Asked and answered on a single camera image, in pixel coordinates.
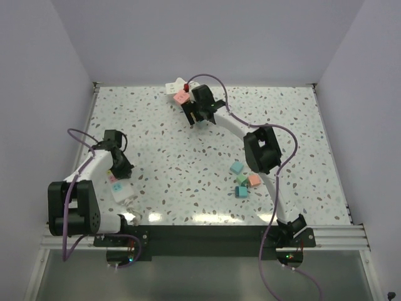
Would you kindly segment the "pink cube socket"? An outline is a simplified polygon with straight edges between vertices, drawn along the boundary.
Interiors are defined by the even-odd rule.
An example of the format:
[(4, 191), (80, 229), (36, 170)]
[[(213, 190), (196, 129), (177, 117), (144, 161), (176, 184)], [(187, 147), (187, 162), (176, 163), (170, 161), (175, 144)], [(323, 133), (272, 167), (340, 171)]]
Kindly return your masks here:
[(185, 90), (179, 90), (174, 96), (173, 99), (177, 105), (183, 105), (184, 103), (190, 100), (190, 94)]

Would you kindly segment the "white power strip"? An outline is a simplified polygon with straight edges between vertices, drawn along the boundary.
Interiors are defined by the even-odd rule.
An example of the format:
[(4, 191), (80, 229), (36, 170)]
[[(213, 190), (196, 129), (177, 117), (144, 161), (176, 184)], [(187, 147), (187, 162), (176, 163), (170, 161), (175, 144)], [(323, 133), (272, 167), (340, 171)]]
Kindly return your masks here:
[(134, 190), (128, 179), (117, 179), (111, 170), (107, 170), (107, 183), (117, 204), (134, 197)]

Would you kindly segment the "light cyan charger plug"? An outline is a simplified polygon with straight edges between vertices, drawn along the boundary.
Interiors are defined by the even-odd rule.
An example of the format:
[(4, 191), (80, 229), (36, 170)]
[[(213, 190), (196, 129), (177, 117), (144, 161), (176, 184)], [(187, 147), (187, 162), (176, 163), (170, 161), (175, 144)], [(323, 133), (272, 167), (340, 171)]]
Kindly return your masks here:
[(230, 166), (230, 171), (237, 175), (242, 173), (243, 169), (244, 169), (244, 164), (239, 161), (234, 161)]

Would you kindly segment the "green charger plug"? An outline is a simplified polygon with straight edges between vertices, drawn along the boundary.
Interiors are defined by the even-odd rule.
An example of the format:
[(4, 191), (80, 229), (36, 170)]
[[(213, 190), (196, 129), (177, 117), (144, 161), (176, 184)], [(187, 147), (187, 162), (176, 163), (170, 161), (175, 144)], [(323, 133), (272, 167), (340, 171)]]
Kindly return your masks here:
[(236, 177), (236, 183), (238, 186), (247, 187), (249, 183), (248, 177), (244, 174), (239, 174)]

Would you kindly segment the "salmon pink charger plug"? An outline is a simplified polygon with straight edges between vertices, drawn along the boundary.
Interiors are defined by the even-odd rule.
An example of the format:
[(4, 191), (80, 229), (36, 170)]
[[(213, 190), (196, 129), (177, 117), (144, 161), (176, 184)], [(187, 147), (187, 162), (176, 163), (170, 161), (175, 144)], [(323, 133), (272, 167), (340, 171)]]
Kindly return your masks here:
[(249, 187), (256, 187), (261, 184), (261, 179), (257, 174), (250, 174), (247, 177), (247, 185)]

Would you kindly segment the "teal blue charger plug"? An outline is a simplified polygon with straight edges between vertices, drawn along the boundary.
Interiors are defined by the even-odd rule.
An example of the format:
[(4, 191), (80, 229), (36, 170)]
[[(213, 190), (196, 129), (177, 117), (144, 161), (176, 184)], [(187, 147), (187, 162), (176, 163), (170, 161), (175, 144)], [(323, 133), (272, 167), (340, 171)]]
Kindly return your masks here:
[(248, 190), (246, 186), (236, 186), (234, 189), (235, 197), (237, 198), (247, 198)]

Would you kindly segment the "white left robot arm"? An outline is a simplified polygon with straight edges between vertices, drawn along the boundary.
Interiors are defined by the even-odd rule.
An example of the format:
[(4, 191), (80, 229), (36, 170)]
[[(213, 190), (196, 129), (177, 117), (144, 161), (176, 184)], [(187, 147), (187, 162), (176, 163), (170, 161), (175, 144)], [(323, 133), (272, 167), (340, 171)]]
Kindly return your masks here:
[(48, 186), (48, 227), (53, 236), (108, 234), (116, 246), (125, 245), (130, 231), (122, 215), (102, 213), (98, 195), (108, 188), (116, 203), (133, 196), (129, 179), (134, 165), (127, 159), (127, 136), (104, 131), (90, 147), (89, 158), (63, 181)]

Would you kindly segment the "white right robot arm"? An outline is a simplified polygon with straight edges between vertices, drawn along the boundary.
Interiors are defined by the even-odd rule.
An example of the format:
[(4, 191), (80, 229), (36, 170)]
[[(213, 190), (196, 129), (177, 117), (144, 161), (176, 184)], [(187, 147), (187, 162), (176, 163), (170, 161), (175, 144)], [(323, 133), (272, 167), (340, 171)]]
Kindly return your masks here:
[(295, 203), (280, 191), (279, 173), (290, 159), (281, 161), (282, 152), (273, 129), (282, 129), (292, 137), (294, 134), (280, 125), (245, 122), (232, 112), (227, 100), (215, 100), (207, 85), (191, 88), (185, 83), (183, 88), (184, 92), (190, 94), (190, 99), (181, 107), (191, 125), (206, 120), (227, 129), (243, 141), (248, 167), (259, 175), (274, 198), (272, 217), (276, 218), (278, 225), (274, 230), (269, 230), (267, 236), (276, 240), (277, 246), (294, 246), (301, 239), (307, 224)]

